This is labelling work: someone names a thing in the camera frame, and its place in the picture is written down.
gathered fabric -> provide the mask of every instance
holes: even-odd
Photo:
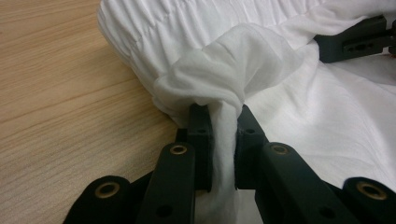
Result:
[[[250,107],[268,139],[294,147],[323,180],[365,176],[396,190],[396,59],[326,64],[315,35],[396,19],[392,0],[102,0],[99,28],[153,103],[179,126],[208,105],[213,189],[196,223],[262,223],[253,193],[234,189],[236,120]]]

white textile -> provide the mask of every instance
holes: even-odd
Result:
[[[247,104],[268,139],[294,147],[341,187],[365,176],[396,190],[396,61],[318,60],[316,34],[336,35],[384,14],[394,0],[103,0],[99,26],[122,60],[180,126],[208,105],[214,187],[196,223],[262,223],[251,192],[233,188],[236,119]]]

